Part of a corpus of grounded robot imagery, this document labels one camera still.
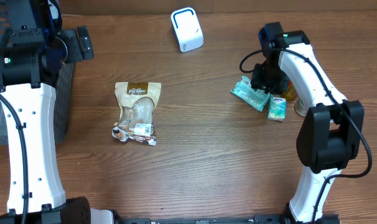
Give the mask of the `green lid Knorr jar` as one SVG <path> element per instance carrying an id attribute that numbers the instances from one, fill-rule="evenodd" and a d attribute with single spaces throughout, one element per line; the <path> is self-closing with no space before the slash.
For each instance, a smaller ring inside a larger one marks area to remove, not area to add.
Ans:
<path id="1" fill-rule="evenodd" d="M 303 103 L 300 98 L 298 98 L 294 104 L 294 109 L 298 115 L 306 117 L 309 108 Z"/>

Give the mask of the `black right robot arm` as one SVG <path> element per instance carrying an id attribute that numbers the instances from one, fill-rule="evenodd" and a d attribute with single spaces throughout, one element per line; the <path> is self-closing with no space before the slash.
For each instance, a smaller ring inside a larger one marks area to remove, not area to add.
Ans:
<path id="1" fill-rule="evenodd" d="M 339 223 L 338 215 L 324 215 L 323 205 L 335 179 L 357 179 L 371 170 L 372 156 L 361 133 L 364 108 L 349 101 L 324 73 L 304 31 L 284 32 L 279 22 L 259 31 L 265 62 L 254 66 L 252 88 L 280 95 L 292 85 L 305 118 L 296 140 L 303 165 L 293 198 L 282 215 L 255 215 L 256 223 Z M 364 145 L 368 157 L 360 174 L 342 174 Z"/>

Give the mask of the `small teal tissue pack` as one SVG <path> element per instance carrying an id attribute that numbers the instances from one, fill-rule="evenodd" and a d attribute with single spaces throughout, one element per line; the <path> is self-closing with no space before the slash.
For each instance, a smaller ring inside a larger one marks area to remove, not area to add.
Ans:
<path id="1" fill-rule="evenodd" d="M 267 119 L 283 121 L 286 118 L 286 99 L 272 96 L 269 99 Z"/>

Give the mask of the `clear bottle silver cap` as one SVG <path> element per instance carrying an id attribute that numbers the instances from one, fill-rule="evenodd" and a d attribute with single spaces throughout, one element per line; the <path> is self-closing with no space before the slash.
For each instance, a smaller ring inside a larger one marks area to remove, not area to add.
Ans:
<path id="1" fill-rule="evenodd" d="M 289 81 L 287 90 L 284 91 L 281 96 L 287 101 L 294 101 L 297 98 L 296 89 L 291 81 Z"/>

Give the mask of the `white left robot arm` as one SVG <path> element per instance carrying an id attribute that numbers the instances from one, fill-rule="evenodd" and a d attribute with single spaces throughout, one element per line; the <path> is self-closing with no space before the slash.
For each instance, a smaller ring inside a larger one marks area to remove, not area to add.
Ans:
<path id="1" fill-rule="evenodd" d="M 7 1 L 9 38 L 0 47 L 0 102 L 11 184 L 0 223 L 117 223 L 111 210 L 67 198 L 54 135 L 56 83 L 66 63 L 94 57 L 88 29 L 65 30 L 56 1 Z"/>

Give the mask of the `brown white snack bag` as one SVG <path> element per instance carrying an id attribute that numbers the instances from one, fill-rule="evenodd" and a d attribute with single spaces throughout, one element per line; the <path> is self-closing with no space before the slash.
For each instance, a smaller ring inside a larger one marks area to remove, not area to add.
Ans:
<path id="1" fill-rule="evenodd" d="M 114 93 L 121 112 L 114 125 L 132 130 L 138 123 L 152 124 L 161 88 L 162 84 L 156 82 L 117 82 Z"/>

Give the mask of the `colourful snack packet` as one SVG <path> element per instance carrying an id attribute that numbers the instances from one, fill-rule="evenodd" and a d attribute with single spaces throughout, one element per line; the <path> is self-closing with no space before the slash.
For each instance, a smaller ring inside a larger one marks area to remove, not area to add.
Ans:
<path id="1" fill-rule="evenodd" d="M 112 136 L 121 142 L 134 140 L 150 146 L 157 144 L 154 125 L 150 123 L 138 123 L 133 128 L 115 126 L 112 129 Z"/>

